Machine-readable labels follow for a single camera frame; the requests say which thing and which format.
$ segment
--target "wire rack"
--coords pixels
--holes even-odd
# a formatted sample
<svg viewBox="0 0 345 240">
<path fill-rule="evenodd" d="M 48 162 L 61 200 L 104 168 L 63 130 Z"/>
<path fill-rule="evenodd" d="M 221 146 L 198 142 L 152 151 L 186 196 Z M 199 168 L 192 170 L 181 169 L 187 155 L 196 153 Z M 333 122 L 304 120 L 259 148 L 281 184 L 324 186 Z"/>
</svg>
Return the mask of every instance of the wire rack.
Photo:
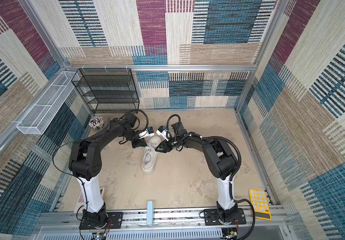
<svg viewBox="0 0 345 240">
<path fill-rule="evenodd" d="M 17 129 L 23 134 L 43 134 L 74 88 L 70 81 L 72 79 L 76 81 L 79 76 L 75 72 L 68 71 L 59 74 L 41 98 L 22 118 L 22 121 L 17 125 Z"/>
<path fill-rule="evenodd" d="M 72 83 L 93 113 L 125 113 L 139 108 L 139 97 L 130 69 L 78 69 Z"/>
</svg>

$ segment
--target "black mesh shelf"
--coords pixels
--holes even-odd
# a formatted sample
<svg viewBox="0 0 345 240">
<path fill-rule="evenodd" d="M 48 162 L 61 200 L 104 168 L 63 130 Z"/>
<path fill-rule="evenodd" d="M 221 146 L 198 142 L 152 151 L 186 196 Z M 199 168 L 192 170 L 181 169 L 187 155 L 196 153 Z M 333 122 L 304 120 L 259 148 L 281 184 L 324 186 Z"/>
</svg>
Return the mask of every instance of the black mesh shelf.
<svg viewBox="0 0 345 240">
<path fill-rule="evenodd" d="M 78 69 L 72 81 L 93 113 L 124 113 L 139 108 L 139 97 L 130 69 Z"/>
</svg>

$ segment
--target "yellow calculator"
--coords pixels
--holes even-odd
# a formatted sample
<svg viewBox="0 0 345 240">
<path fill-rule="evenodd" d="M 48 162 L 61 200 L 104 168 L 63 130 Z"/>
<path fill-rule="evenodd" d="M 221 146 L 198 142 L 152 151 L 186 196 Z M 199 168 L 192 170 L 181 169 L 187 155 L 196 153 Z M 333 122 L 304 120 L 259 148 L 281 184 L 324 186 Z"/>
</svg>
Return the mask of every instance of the yellow calculator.
<svg viewBox="0 0 345 240">
<path fill-rule="evenodd" d="M 271 213 L 270 207 L 268 206 L 268 199 L 265 191 L 250 189 L 250 201 L 255 210 L 255 218 L 270 220 Z"/>
</svg>

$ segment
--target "light blue case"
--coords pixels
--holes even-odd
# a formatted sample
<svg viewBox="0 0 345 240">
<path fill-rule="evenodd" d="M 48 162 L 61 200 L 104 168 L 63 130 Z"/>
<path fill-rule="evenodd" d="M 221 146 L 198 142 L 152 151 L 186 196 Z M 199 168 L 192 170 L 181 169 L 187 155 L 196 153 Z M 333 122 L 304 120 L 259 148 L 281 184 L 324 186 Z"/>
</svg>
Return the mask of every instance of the light blue case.
<svg viewBox="0 0 345 240">
<path fill-rule="evenodd" d="M 152 201 L 147 202 L 147 226 L 153 225 L 153 216 L 154 216 L 154 203 Z"/>
</svg>

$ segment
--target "shoe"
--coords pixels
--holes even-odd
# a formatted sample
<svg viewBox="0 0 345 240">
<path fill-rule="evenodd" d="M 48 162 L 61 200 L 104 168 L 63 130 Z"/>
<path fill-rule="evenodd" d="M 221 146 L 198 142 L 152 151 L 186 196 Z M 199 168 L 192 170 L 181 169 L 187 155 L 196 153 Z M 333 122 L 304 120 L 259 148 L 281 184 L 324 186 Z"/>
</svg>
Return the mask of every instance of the shoe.
<svg viewBox="0 0 345 240">
<path fill-rule="evenodd" d="M 147 146 L 155 149 L 160 143 L 161 139 L 158 136 L 154 136 L 147 142 Z"/>
<path fill-rule="evenodd" d="M 155 160 L 158 153 L 152 147 L 145 147 L 143 161 L 142 161 L 142 170 L 146 174 L 150 174 L 155 169 Z"/>
</svg>

